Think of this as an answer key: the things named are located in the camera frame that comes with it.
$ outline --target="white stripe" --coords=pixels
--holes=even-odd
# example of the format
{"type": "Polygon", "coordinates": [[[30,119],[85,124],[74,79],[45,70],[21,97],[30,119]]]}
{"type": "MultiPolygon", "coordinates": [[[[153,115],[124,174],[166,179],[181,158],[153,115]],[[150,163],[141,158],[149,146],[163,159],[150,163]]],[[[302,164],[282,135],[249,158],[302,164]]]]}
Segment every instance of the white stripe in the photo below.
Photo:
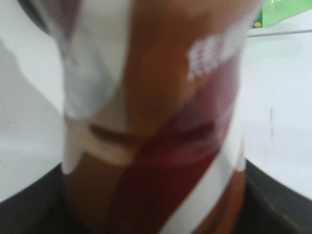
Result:
{"type": "Polygon", "coordinates": [[[236,106],[224,144],[196,188],[169,218],[160,234],[190,234],[212,211],[225,191],[241,153],[240,108],[236,106]]]}

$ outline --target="white surface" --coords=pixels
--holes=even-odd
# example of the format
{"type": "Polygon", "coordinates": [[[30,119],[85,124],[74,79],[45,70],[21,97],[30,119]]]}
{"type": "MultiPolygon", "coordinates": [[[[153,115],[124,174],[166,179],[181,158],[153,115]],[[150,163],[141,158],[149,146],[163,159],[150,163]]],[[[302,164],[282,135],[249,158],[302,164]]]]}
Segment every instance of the white surface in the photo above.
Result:
{"type": "Polygon", "coordinates": [[[17,1],[0,4],[1,202],[61,161],[63,95],[54,42],[17,1]]]}
{"type": "Polygon", "coordinates": [[[21,73],[0,43],[0,202],[55,167],[63,148],[62,118],[21,73]]]}
{"type": "MultiPolygon", "coordinates": [[[[301,17],[290,20],[292,31],[308,29],[301,17]]],[[[53,106],[62,112],[63,91],[54,42],[33,25],[14,0],[1,0],[0,19],[0,40],[4,43],[0,45],[2,201],[60,162],[62,122],[53,106]]],[[[311,41],[312,34],[248,39],[242,90],[246,155],[262,170],[310,198],[311,41]]]]}
{"type": "Polygon", "coordinates": [[[248,39],[246,156],[312,199],[312,33],[248,39]]]}

